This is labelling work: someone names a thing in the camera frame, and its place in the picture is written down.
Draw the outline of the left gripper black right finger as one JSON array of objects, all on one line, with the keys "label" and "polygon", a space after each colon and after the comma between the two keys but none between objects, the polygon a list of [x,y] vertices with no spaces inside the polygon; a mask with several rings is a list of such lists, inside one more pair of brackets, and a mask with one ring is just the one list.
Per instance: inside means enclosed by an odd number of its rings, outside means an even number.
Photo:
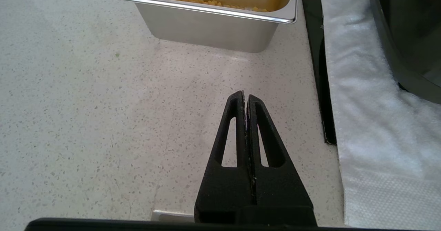
[{"label": "left gripper black right finger", "polygon": [[247,145],[253,204],[247,222],[316,225],[314,206],[264,102],[248,97]]}]

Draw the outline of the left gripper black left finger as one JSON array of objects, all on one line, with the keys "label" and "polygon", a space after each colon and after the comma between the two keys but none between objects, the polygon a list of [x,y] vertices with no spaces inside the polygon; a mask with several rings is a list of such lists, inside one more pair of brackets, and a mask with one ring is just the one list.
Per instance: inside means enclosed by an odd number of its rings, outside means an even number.
[{"label": "left gripper black left finger", "polygon": [[[222,165],[230,121],[236,120],[236,166]],[[227,99],[194,204],[196,223],[237,223],[238,212],[253,203],[243,91]]]}]

